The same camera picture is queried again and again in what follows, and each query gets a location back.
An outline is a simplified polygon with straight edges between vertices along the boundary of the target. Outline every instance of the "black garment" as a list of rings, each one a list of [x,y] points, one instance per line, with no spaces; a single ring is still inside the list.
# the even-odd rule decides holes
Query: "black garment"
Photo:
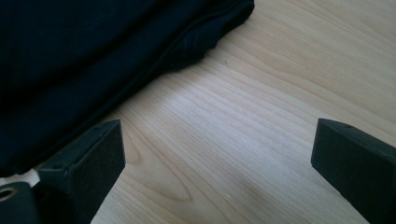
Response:
[[[3,0],[0,176],[23,173],[248,18],[252,0]]]

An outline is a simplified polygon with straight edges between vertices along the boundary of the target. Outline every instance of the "tabletop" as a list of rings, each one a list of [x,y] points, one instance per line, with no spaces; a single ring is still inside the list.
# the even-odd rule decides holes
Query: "tabletop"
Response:
[[[255,4],[104,119],[127,164],[92,223],[368,223],[310,158],[319,118],[396,146],[396,2]]]

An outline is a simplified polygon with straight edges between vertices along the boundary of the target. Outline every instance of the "light wood surface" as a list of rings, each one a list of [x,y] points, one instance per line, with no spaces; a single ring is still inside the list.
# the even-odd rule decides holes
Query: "light wood surface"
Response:
[[[396,1],[255,2],[106,118],[127,165],[92,223],[367,223],[310,157],[318,118],[396,146]]]

